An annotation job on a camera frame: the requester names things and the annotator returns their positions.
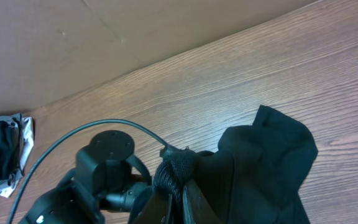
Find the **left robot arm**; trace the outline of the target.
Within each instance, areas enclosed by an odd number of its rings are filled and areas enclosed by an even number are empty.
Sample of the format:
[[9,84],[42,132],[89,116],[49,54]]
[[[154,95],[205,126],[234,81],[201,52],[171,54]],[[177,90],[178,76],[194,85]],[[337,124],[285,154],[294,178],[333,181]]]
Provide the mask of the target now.
[[75,167],[34,202],[21,223],[104,223],[103,211],[130,212],[152,181],[134,149],[125,132],[95,135],[76,153]]

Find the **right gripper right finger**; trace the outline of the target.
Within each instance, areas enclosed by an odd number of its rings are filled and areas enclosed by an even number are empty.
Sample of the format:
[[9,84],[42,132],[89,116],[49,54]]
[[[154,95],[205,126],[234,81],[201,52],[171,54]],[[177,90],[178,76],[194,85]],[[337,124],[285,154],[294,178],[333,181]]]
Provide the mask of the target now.
[[193,179],[185,184],[182,201],[184,224],[221,224]]

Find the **black t-shirt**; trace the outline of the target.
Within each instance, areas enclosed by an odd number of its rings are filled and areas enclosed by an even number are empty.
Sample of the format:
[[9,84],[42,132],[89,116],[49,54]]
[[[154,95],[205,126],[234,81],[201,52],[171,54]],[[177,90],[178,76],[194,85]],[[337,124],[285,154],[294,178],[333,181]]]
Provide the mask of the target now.
[[251,125],[225,130],[216,152],[185,149],[166,155],[152,187],[172,195],[178,223],[189,180],[223,223],[308,223],[298,191],[317,155],[304,124],[260,106]]

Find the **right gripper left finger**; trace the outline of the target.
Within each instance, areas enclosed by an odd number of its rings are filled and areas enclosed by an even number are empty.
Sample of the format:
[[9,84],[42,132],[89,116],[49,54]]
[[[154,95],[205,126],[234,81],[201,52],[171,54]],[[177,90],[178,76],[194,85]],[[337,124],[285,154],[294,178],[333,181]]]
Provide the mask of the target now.
[[135,199],[129,224],[169,224],[172,222],[172,194],[147,187]]

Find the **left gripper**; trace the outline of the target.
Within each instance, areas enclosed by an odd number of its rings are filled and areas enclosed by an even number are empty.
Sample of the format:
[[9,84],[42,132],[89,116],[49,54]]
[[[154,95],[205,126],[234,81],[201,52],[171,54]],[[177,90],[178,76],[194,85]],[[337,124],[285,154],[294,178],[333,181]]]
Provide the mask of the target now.
[[122,131],[103,131],[76,153],[75,190],[92,211],[128,212],[152,183],[135,143]]

